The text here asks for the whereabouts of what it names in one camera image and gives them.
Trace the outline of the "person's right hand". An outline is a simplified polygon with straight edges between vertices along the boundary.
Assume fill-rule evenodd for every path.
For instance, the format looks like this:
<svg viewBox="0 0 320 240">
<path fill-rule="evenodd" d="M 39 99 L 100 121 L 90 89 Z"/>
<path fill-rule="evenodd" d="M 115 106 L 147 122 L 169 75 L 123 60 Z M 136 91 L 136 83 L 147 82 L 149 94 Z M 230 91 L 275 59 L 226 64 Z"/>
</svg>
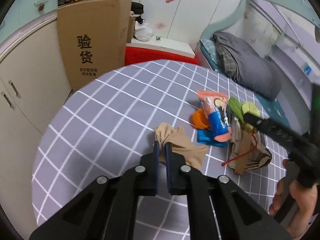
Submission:
<svg viewBox="0 0 320 240">
<path fill-rule="evenodd" d="M 270 215 L 274 215 L 281 208 L 283 193 L 284 178 L 277 183 L 277 191 L 269 208 Z M 306 188 L 298 181 L 293 180 L 289 185 L 289 193 L 299 206 L 299 210 L 286 230 L 292 239 L 301 239 L 309 229 L 309 223 L 316 208 L 318 199 L 317 185 L 313 185 L 312 188 Z"/>
</svg>

